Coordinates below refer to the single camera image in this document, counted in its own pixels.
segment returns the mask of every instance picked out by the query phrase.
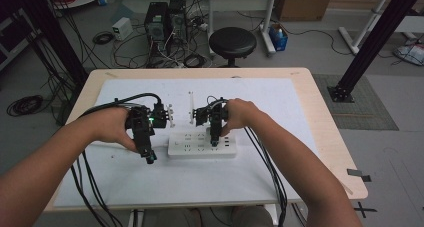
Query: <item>white power strip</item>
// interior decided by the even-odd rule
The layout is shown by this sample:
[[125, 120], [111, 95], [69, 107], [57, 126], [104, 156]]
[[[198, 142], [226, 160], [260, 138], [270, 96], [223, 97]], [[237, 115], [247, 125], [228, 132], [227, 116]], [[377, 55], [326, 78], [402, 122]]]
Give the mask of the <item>white power strip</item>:
[[216, 159], [234, 158], [237, 153], [234, 135], [219, 139], [219, 144], [212, 147], [209, 131], [173, 132], [169, 136], [168, 155], [179, 159]]

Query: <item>gray floor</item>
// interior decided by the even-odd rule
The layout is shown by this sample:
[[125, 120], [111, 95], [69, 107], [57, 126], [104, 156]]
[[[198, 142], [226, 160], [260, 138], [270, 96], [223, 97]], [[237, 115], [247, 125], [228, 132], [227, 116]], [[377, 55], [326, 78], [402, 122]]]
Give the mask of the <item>gray floor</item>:
[[[122, 1], [110, 0], [109, 5], [104, 7], [93, 3], [72, 11], [87, 43], [90, 43], [96, 33], [110, 30], [110, 26], [121, 16], [128, 15], [127, 17], [139, 19], [141, 22], [144, 20], [145, 9], [137, 10], [137, 4], [134, 3], [130, 9], [123, 6]], [[251, 16], [264, 14], [260, 11], [243, 13]], [[337, 28], [345, 26], [354, 34], [364, 24], [366, 17], [367, 12], [364, 11], [329, 10], [321, 22], [284, 23], [284, 26], [293, 32], [311, 29], [325, 31], [335, 39], [334, 47], [338, 51], [348, 53], [349, 50]], [[75, 34], [64, 19], [60, 21], [70, 42], [79, 53]], [[215, 27], [218, 29], [224, 26], [239, 26], [252, 29], [258, 23], [257, 19], [251, 20], [235, 12], [222, 12], [216, 13]], [[391, 50], [402, 45], [404, 41], [401, 34], [394, 34], [380, 52], [381, 55], [390, 55]], [[200, 35], [197, 42], [199, 52], [206, 55], [206, 35]], [[258, 41], [255, 52], [246, 59], [237, 60], [237, 64], [247, 68], [307, 67], [314, 74], [343, 74], [354, 57], [335, 53], [330, 44], [331, 39], [322, 33], [289, 35], [287, 49], [268, 58], [264, 54], [262, 41]], [[104, 62], [110, 64], [111, 48], [109, 44], [98, 46], [94, 51]], [[133, 41], [128, 48], [121, 50], [127, 56], [146, 51], [147, 44], [143, 39]], [[378, 212], [366, 212], [366, 218], [358, 213], [364, 226], [423, 226], [424, 223], [424, 70], [408, 63], [392, 65], [395, 61], [396, 58], [376, 57], [365, 74], [400, 130], [340, 130], [358, 169], [370, 175], [372, 179], [372, 182], [366, 183], [369, 196], [361, 200], [361, 203], [364, 208], [376, 209]], [[212, 66], [223, 62], [220, 57], [216, 57]], [[85, 67], [91, 70], [94, 64], [87, 62]], [[49, 90], [42, 87], [47, 77], [41, 62], [29, 48], [0, 73], [1, 173], [31, 153], [58, 128], [48, 111], [19, 118], [9, 117], [5, 111], [10, 103], [21, 97], [34, 94], [48, 96]], [[358, 203], [353, 202], [353, 205], [357, 207]], [[229, 221], [228, 207], [214, 210], [223, 221]], [[201, 212], [206, 227], [224, 226], [211, 215], [208, 208], [202, 208]], [[126, 225], [128, 211], [115, 213]], [[152, 226], [156, 213], [154, 210], [147, 214], [146, 226]], [[88, 212], [45, 213], [35, 226], [96, 226], [96, 222]], [[291, 209], [286, 226], [301, 226]]]

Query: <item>stool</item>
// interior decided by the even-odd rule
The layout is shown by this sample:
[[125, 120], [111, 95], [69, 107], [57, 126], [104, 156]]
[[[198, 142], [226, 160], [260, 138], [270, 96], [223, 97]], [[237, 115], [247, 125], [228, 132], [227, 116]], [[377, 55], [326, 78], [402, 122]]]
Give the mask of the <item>stool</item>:
[[213, 52], [228, 60], [228, 65], [221, 67], [237, 67], [235, 59], [251, 54], [256, 47], [256, 38], [245, 29], [226, 27], [211, 35], [209, 46]]

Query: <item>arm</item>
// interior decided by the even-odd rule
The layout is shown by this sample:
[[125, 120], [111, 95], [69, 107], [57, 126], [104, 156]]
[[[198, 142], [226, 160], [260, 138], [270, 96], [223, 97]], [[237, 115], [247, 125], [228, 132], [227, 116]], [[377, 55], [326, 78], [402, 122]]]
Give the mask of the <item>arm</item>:
[[135, 151], [125, 132], [128, 111], [109, 108], [84, 116], [0, 177], [0, 226], [31, 226], [80, 153], [95, 140], [117, 142]]
[[252, 102], [228, 101], [229, 118], [222, 136], [231, 129], [250, 127], [274, 163], [308, 206], [308, 226], [361, 226], [337, 178], [299, 139], [279, 126]]

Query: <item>gray carpet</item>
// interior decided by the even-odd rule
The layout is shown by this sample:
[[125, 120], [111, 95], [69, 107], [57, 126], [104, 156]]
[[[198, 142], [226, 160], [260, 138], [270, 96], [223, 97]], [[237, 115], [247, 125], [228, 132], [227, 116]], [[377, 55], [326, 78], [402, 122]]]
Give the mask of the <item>gray carpet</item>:
[[335, 103], [327, 86], [334, 87], [341, 75], [314, 75], [315, 82], [339, 129], [399, 130], [368, 79], [363, 76], [352, 91], [354, 103]]

